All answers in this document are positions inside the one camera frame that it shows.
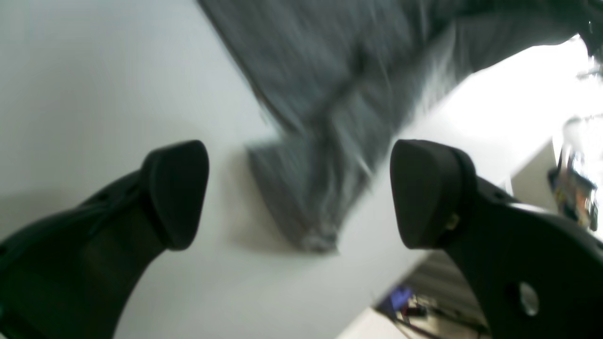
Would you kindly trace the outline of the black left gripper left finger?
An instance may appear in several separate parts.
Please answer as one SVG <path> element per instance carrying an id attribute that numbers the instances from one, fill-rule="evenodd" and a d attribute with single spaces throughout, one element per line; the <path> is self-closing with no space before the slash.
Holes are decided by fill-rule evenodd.
<path id="1" fill-rule="evenodd" d="M 112 339 L 149 264 L 194 241 L 210 161 L 202 141 L 150 152 L 138 171 L 1 242 L 7 339 Z"/>

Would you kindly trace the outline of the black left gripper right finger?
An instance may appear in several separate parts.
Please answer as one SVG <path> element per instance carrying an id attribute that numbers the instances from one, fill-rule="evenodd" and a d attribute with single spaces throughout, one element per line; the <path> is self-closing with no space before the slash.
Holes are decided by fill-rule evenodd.
<path id="1" fill-rule="evenodd" d="M 460 149 L 398 140 L 391 189 L 403 244 L 442 250 L 494 339 L 600 339 L 602 242 L 477 176 Z"/>

